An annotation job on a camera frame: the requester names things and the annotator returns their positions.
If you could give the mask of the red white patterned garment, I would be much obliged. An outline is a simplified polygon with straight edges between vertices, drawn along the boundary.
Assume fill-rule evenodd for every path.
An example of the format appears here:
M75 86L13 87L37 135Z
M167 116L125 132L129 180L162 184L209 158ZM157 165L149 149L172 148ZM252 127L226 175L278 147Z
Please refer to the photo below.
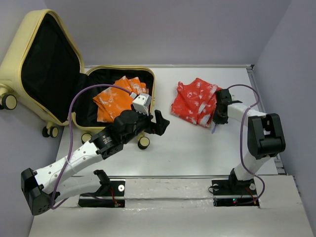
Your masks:
M171 114L194 125L210 128L217 103L215 93L221 89L200 78L190 84L178 82Z

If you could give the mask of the orange white patterned garment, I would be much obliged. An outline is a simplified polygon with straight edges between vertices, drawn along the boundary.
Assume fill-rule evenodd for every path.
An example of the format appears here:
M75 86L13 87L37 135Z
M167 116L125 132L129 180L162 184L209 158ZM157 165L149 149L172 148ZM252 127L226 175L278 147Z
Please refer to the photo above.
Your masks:
M146 93L149 90L144 82L140 82L138 77L128 79L123 76L114 85L122 87L135 94ZM97 121L111 123L125 110L131 110L133 98L125 91L109 87L93 97L93 102L97 105Z

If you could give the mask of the yellow hard-shell suitcase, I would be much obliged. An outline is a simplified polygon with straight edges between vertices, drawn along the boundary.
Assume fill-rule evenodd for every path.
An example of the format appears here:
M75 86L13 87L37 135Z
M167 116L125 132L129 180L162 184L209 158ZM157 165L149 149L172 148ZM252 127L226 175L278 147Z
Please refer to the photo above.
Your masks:
M59 126L75 125L81 140L98 133L93 97L121 77L137 77L154 94L154 73L141 66L100 65L86 71L83 58L56 12L31 11L24 17L0 66L0 107L21 103L46 126L44 137L56 137Z

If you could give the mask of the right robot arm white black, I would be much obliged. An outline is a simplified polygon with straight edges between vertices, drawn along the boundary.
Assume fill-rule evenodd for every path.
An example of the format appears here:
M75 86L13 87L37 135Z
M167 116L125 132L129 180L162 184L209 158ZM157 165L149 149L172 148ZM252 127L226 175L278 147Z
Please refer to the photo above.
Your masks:
M215 93L215 124L227 124L229 119L240 122L240 164L232 169L225 187L238 194L250 186L253 177L270 159L282 153L286 142L278 114L266 114L233 100L228 89Z

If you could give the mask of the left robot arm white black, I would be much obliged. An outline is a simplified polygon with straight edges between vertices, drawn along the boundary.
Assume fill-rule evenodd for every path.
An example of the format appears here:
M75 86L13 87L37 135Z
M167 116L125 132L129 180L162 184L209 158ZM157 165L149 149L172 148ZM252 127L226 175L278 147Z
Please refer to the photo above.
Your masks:
M106 194L110 180L104 171L96 170L92 175L77 178L74 175L120 152L142 132L162 136L169 124L159 110L154 115L126 110L69 156L37 170L23 170L21 190L31 214L41 215L57 208L58 202L79 194Z

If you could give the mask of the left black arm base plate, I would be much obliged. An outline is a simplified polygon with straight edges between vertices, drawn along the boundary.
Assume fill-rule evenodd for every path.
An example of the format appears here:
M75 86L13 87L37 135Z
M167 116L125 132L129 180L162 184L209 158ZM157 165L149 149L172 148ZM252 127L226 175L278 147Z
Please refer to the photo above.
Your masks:
M87 208L124 208L125 180L111 179L107 190L79 196L78 205Z

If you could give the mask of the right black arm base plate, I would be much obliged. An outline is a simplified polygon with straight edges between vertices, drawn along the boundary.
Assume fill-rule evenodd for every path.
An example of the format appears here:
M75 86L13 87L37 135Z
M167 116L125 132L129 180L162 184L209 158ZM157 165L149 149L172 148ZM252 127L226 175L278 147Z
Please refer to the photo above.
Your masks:
M215 207L260 206L253 179L233 188L228 179L215 179L208 191L213 195Z

